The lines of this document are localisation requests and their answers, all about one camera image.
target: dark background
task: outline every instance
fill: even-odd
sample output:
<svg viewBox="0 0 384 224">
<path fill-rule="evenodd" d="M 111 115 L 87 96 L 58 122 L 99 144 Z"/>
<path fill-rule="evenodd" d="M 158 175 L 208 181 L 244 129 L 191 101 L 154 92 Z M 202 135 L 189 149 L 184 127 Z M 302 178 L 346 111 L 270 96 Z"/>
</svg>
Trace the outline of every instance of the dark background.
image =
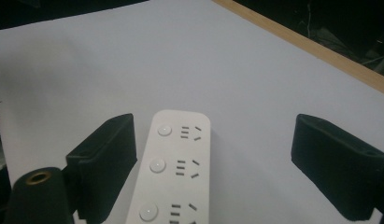
<svg viewBox="0 0 384 224">
<path fill-rule="evenodd" d="M 310 28 L 326 27 L 359 57 L 384 35 L 384 0 L 235 1 L 305 36 L 310 4 Z M 377 51 L 384 54 L 384 43 Z"/>
</svg>

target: socket hole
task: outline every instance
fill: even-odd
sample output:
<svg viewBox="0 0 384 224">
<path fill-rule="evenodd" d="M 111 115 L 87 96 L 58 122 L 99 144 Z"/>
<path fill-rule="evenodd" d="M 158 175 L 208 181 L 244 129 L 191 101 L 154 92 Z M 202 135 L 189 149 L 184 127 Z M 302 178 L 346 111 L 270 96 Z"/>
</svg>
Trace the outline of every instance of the socket hole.
<svg viewBox="0 0 384 224">
<path fill-rule="evenodd" d="M 50 177 L 51 177 L 51 173 L 48 171 L 38 172 L 38 173 L 35 173 L 35 174 L 29 176 L 26 179 L 26 184 L 27 185 L 40 184 L 40 183 L 45 182 L 46 180 L 50 179 Z"/>
<path fill-rule="evenodd" d="M 197 207 L 194 206 L 194 205 L 192 205 L 191 203 L 189 203 L 189 207 L 190 207 L 192 210 L 197 211 Z"/>
</svg>

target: black object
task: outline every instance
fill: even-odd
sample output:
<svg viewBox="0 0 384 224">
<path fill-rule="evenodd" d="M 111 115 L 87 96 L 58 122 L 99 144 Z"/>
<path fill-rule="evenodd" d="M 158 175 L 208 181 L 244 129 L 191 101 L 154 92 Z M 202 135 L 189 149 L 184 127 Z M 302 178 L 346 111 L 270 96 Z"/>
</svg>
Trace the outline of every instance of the black object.
<svg viewBox="0 0 384 224">
<path fill-rule="evenodd" d="M 11 186 L 8 179 L 7 167 L 0 170 L 0 223 L 5 220 L 5 213 L 7 211 L 7 203 L 10 198 Z"/>
<path fill-rule="evenodd" d="M 105 221 L 136 163 L 133 115 L 106 121 L 66 156 L 61 171 L 48 167 L 24 175 L 13 188 L 6 224 Z"/>
<path fill-rule="evenodd" d="M 384 153 L 331 122 L 298 115 L 292 161 L 348 220 L 384 223 Z"/>
</svg>

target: white surface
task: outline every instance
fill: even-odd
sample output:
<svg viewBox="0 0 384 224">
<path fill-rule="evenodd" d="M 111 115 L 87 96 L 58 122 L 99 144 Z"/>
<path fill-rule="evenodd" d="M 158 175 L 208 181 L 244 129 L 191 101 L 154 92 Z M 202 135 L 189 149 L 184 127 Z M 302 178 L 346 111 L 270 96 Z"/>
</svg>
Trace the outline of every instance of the white surface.
<svg viewBox="0 0 384 224">
<path fill-rule="evenodd" d="M 159 135 L 163 126 L 173 132 Z M 209 223 L 210 130 L 200 113 L 163 110 L 154 116 L 126 224 Z M 150 169 L 157 159 L 167 164 L 158 174 Z M 157 214 L 145 204 L 157 206 Z"/>
<path fill-rule="evenodd" d="M 65 167 L 70 150 L 119 114 L 135 115 L 139 159 L 154 113 L 206 114 L 210 223 L 348 223 L 291 162 L 299 113 L 384 151 L 384 94 L 208 0 L 154 0 L 0 31 L 0 101 L 13 183 Z M 138 166 L 107 223 L 125 222 Z"/>
</svg>

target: white power strip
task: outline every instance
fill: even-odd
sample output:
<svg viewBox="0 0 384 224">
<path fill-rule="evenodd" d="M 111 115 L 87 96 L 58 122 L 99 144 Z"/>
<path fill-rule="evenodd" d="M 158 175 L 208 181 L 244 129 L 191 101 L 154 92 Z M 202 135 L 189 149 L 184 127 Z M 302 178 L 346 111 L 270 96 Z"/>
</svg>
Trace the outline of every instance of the white power strip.
<svg viewBox="0 0 384 224">
<path fill-rule="evenodd" d="M 163 110 L 151 123 L 127 224 L 208 224 L 210 121 Z"/>
</svg>

